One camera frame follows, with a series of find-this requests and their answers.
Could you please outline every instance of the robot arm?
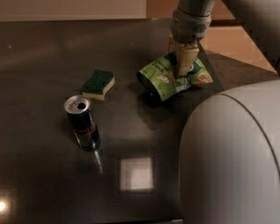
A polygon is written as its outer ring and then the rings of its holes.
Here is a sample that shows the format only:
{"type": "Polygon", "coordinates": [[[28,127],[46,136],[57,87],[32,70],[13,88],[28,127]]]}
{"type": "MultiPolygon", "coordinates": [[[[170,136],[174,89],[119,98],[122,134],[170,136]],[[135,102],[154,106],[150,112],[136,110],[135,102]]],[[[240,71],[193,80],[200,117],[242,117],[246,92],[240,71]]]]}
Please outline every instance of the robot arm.
{"type": "MultiPolygon", "coordinates": [[[[280,75],[280,0],[222,0],[280,75]]],[[[202,39],[216,0],[179,0],[171,30],[181,44],[202,39]]]]}

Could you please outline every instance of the green sponge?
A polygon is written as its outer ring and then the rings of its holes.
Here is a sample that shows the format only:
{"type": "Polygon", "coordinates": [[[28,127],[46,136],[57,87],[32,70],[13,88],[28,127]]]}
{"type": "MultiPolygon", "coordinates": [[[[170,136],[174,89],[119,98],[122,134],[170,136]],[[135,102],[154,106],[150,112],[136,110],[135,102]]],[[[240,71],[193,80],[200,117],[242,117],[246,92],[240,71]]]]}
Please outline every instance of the green sponge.
{"type": "Polygon", "coordinates": [[[115,83],[115,77],[110,71],[94,70],[90,77],[82,86],[82,94],[90,99],[105,100],[105,94],[115,83]]]}

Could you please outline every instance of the crumpled green bag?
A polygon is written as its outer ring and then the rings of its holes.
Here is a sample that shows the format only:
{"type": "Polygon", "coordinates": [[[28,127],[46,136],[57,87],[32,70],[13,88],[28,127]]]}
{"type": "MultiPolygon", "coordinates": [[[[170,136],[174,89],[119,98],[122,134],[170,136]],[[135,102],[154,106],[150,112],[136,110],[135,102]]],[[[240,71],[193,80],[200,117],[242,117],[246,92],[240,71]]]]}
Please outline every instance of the crumpled green bag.
{"type": "Polygon", "coordinates": [[[175,78],[177,61],[174,53],[160,57],[137,72],[137,78],[151,94],[162,102],[191,85],[205,84],[214,80],[199,58],[185,77],[175,78]]]}

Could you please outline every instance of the sponge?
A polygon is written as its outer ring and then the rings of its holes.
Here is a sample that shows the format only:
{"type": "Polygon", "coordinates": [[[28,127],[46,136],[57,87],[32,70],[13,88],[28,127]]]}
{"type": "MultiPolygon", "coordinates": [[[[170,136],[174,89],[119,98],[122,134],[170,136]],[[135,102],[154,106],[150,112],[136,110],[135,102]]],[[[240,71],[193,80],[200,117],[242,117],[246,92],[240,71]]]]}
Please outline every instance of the sponge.
{"type": "Polygon", "coordinates": [[[106,93],[115,83],[115,77],[110,71],[94,70],[90,77],[82,86],[82,94],[90,99],[105,100],[106,93]]]}

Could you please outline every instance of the snack bag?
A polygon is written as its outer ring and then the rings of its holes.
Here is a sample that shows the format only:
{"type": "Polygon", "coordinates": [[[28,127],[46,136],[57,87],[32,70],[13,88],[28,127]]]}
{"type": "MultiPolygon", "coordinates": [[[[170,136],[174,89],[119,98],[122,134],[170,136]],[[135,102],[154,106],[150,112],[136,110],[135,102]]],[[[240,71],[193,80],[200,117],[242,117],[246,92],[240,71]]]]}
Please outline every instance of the snack bag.
{"type": "Polygon", "coordinates": [[[137,72],[137,78],[151,94],[162,102],[193,84],[213,82],[203,63],[197,58],[185,77],[175,78],[177,61],[174,53],[160,57],[137,72]]]}

